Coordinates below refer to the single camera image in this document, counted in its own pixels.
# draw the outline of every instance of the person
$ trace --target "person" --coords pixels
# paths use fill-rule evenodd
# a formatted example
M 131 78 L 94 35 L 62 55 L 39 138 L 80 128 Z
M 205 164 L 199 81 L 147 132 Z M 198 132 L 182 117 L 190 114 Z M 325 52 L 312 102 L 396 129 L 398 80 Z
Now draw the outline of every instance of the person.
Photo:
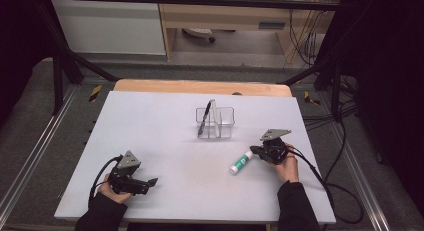
M 278 230 L 320 230 L 312 206 L 306 196 L 305 189 L 299 182 L 295 155 L 289 153 L 282 163 L 271 165 L 274 167 L 280 180 L 283 181 L 283 185 L 277 193 L 280 205 Z M 131 198 L 131 196 L 132 194 L 129 193 L 116 194 L 107 182 L 103 183 L 98 188 L 96 197 L 92 200 L 87 213 L 77 221 L 75 230 L 117 231 L 127 209 L 124 202 Z M 131 228 L 130 226 L 131 224 L 128 230 L 135 230 L 134 227 L 137 227 L 137 225 L 133 225 Z

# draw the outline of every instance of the black jacket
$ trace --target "black jacket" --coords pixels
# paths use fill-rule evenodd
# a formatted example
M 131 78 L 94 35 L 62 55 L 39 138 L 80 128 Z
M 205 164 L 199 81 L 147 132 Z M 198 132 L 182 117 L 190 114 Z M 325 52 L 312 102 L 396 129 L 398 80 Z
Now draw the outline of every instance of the black jacket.
M 320 230 L 312 206 L 301 183 L 286 182 L 278 191 L 278 230 Z M 76 231 L 117 231 L 127 206 L 97 193 L 89 210 L 77 222 Z

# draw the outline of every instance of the horizontal black bar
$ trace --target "horizontal black bar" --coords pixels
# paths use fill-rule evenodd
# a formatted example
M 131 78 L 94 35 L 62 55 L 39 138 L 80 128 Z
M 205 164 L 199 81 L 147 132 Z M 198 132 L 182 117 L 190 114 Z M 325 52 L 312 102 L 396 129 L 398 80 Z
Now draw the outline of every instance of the horizontal black bar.
M 80 1 L 186 4 L 186 5 L 300 9 L 300 10 L 322 10 L 322 11 L 339 11 L 343 9 L 357 8 L 354 5 L 339 4 L 339 3 L 318 3 L 318 2 L 300 2 L 300 1 L 285 1 L 285 0 L 80 0 Z

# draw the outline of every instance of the transparent pen holder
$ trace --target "transparent pen holder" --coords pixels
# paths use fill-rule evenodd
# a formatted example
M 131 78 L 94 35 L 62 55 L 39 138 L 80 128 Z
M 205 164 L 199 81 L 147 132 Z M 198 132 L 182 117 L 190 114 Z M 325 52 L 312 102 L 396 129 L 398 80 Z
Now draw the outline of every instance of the transparent pen holder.
M 205 111 L 205 108 L 196 109 L 197 137 L 200 139 L 231 138 L 234 109 L 231 107 L 216 108 L 218 118 L 215 118 L 211 108 L 202 127 Z

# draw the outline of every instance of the person's right hand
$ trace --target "person's right hand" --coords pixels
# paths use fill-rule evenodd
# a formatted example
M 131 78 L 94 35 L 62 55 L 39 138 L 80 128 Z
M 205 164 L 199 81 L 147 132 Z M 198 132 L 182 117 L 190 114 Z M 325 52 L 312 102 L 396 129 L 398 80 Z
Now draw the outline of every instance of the person's right hand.
M 109 179 L 109 174 L 106 174 L 104 183 L 102 183 L 99 188 L 97 189 L 97 192 L 102 193 L 104 196 L 112 199 L 113 201 L 122 204 L 129 198 L 131 198 L 131 193 L 121 193 L 117 194 L 113 191 L 112 187 L 110 186 L 109 182 L 107 180 Z
M 293 146 L 287 144 L 287 147 L 293 151 Z M 278 177 L 283 182 L 290 181 L 290 183 L 299 182 L 299 171 L 297 168 L 297 159 L 293 153 L 288 153 L 287 157 L 280 164 L 274 165 Z

